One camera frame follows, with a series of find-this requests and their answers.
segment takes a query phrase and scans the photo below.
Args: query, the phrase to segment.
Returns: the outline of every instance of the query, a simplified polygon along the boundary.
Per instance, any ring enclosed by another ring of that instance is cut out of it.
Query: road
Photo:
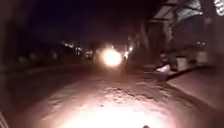
[[[14,77],[12,128],[218,128],[220,112],[146,70],[65,68]]]

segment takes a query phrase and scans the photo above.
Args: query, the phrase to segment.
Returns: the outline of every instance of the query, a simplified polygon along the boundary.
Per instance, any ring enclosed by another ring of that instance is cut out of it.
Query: night sky
[[[38,0],[27,22],[32,38],[56,42],[127,40],[130,26],[146,19],[165,0]]]

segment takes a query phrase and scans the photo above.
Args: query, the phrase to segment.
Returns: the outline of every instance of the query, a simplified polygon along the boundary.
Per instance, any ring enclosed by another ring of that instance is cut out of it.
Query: sidewalk
[[[188,95],[224,111],[224,74],[213,69],[199,69],[168,81]]]

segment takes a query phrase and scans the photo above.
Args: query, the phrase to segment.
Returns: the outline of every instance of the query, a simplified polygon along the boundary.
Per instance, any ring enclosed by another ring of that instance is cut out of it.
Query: light
[[[116,67],[122,62],[121,54],[112,48],[103,50],[101,59],[103,63],[109,67]]]
[[[128,58],[128,55],[129,55],[129,52],[126,51],[126,52],[124,53],[124,57],[127,59],[127,58]]]
[[[133,50],[133,47],[129,47],[129,52],[131,52]]]
[[[59,128],[170,128],[161,113],[145,113],[131,106],[87,107]]]

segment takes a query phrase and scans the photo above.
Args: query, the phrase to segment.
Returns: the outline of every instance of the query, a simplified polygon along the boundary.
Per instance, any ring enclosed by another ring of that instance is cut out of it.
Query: ground
[[[20,128],[213,128],[220,112],[146,69],[61,68],[11,78]]]

